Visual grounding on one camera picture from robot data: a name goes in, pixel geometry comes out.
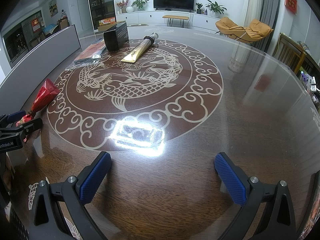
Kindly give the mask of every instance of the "silver bolt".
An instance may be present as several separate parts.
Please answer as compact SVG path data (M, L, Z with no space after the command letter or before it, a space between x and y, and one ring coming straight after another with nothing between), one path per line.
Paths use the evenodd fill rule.
M281 180L281 181L280 181L280 185L281 185L282 187L285 187L285 186L287 186L287 183L286 183L284 180Z
M250 177L250 180L252 183L257 183L259 181L258 178L255 176Z
M39 186L40 186L40 187L43 187L43 186L45 185L45 183L46 183L45 180L41 180L41 181L39 182Z
M75 176L70 176L69 178L68 178L68 182L69 183L72 183L72 182L74 182L76 180L76 177Z

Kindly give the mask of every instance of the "red plastic bag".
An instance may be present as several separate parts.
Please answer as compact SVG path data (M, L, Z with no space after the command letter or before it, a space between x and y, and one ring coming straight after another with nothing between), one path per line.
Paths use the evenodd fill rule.
M31 109L28 111L20 121L16 123L16 126L32 120L36 116L36 112L42 110L47 104L49 104L60 93L60 90L53 84L48 78L40 88L36 100L33 102Z

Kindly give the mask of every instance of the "wooden table top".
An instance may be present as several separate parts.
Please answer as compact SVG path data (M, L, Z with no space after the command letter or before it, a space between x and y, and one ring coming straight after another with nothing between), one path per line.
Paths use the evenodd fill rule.
M63 71L77 51L49 75L61 93L38 113L41 131L10 153L12 204L26 228L36 183L77 175L101 150L111 154L112 167L86 208L110 240L217 239L239 210L213 166L221 151L248 176L285 180L299 226L310 177L320 169L320 118L292 72L210 33L128 32L130 44L97 65ZM135 64L119 62L153 32L159 39ZM95 39L81 39L82 49Z
M178 20L189 20L188 16L180 16L180 15L164 15L162 18L171 18L171 19L178 19Z

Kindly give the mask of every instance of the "flower pot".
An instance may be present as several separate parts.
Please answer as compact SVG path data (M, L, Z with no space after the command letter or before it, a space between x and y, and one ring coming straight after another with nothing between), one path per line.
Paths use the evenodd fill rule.
M127 12L133 12L133 7L132 6L129 6L125 9Z
M214 18L220 18L221 14L218 12L210 11L210 15Z

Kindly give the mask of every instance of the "gold tube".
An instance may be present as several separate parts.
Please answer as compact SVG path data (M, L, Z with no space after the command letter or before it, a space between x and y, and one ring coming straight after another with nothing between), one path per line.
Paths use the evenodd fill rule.
M155 40L159 37L157 33L152 33L150 36L144 37L143 41L136 46L131 52L121 59L122 62L131 62L134 63L137 59L148 49Z

